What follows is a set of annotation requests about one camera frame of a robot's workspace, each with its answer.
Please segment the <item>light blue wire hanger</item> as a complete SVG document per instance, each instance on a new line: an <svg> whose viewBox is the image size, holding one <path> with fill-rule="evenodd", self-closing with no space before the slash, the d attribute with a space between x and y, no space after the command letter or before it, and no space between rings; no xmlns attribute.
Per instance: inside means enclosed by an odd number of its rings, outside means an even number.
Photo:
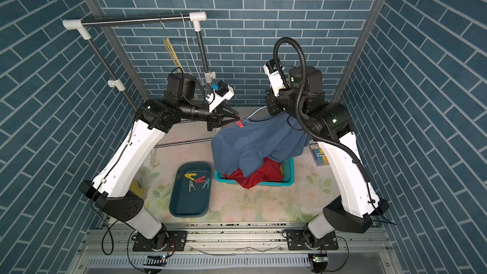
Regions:
<svg viewBox="0 0 487 274"><path fill-rule="evenodd" d="M259 107L253 110L248 116L247 119L250 121L260 121L265 120L270 117L268 109L266 106Z"/></svg>

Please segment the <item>blue grey t-shirt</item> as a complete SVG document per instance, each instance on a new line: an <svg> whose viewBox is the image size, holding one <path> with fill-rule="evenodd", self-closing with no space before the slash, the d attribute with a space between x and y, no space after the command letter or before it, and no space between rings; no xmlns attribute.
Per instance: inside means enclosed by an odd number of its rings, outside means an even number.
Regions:
<svg viewBox="0 0 487 274"><path fill-rule="evenodd" d="M248 177L265 158L283 162L300 156L311 141L297 119L285 112L260 121L244 119L242 124L218 131L211 141L214 167L221 175L241 169Z"/></svg>

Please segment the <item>red t-shirt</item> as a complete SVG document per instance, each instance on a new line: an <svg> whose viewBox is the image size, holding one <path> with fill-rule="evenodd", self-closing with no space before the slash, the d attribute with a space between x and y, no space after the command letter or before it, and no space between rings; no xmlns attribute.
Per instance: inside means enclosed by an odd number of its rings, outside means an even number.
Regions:
<svg viewBox="0 0 487 274"><path fill-rule="evenodd" d="M280 183L283 180L282 164L269 158L264 159L264 164L248 177L245 177L242 170L238 169L234 173L223 177L227 180L235 181L244 189L251 189L260 183Z"/></svg>

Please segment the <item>yellow clothespin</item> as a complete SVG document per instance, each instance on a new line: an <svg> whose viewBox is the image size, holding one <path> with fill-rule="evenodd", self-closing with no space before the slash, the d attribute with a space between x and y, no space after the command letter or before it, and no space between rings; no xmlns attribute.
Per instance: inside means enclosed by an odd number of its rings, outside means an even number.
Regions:
<svg viewBox="0 0 487 274"><path fill-rule="evenodd" d="M186 173L185 178L189 179L190 181L195 181L195 177L197 176L197 173Z"/></svg>

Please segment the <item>grey clothespin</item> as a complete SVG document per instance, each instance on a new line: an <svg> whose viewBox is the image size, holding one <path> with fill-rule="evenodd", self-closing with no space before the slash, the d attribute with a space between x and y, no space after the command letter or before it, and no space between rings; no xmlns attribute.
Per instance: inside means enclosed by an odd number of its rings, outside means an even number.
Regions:
<svg viewBox="0 0 487 274"><path fill-rule="evenodd" d="M196 191L196 188L195 188L194 181L189 181L188 192L191 193L191 192L195 192L195 191Z"/></svg>

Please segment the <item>yellow plastic hanger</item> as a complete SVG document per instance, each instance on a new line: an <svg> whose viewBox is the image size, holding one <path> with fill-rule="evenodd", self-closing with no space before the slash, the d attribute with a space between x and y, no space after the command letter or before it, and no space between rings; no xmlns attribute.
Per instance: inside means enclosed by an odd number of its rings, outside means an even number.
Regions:
<svg viewBox="0 0 487 274"><path fill-rule="evenodd" d="M159 22L161 24L161 27L163 28L163 32L165 34L164 38L164 46L166 48L166 51L168 52L169 56L171 57L172 62L174 63L176 68L179 68L181 70L181 73L184 72L184 68L182 67L182 64L175 52L175 49L173 48L171 41L169 39L169 36L167 35L166 28L164 26L164 23L162 22L161 19L159 19Z"/></svg>

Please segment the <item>white wire hanger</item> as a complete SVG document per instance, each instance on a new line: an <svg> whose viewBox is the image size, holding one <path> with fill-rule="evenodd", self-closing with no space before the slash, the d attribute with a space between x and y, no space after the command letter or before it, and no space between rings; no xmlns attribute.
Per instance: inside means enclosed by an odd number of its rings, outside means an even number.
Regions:
<svg viewBox="0 0 487 274"><path fill-rule="evenodd" d="M187 36L187 31L186 31L186 20L185 20L185 17L182 13L180 13L180 16L181 16L181 20L183 23L183 30L184 30L184 35L185 35L185 44L186 44L186 47L188 48L188 52L190 53L190 57L192 59L193 65L194 65L195 72L197 73L199 79L201 80L199 69L196 65L195 58L193 56L192 50L191 50L190 45L189 45L189 40L188 40L188 36Z"/></svg>

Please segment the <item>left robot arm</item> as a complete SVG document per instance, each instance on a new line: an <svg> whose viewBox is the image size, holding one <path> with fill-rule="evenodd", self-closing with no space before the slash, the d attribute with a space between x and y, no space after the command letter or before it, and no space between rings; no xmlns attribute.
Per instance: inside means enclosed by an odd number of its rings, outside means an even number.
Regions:
<svg viewBox="0 0 487 274"><path fill-rule="evenodd" d="M227 105L234 90L223 81L206 92L196 77L182 72L168 76L162 98L145 101L134 115L129 133L114 156L93 180L79 185L81 193L107 215L127 224L159 251L169 245L167 228L130 190L131 183L156 144L182 120L204 121L209 131L239 121L238 112Z"/></svg>

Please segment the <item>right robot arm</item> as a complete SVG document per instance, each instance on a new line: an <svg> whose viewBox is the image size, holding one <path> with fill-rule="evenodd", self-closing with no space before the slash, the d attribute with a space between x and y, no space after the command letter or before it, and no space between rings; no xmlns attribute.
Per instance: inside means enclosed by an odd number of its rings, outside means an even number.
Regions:
<svg viewBox="0 0 487 274"><path fill-rule="evenodd" d="M384 217L387 200L379 197L360 159L356 134L347 108L325 101L322 73L309 67L299 43L280 38L273 58L263 67L270 81L266 106L270 115L283 112L324 152L339 188L339 196L303 228L302 240L321 249L334 232L365 233L375 216Z"/></svg>

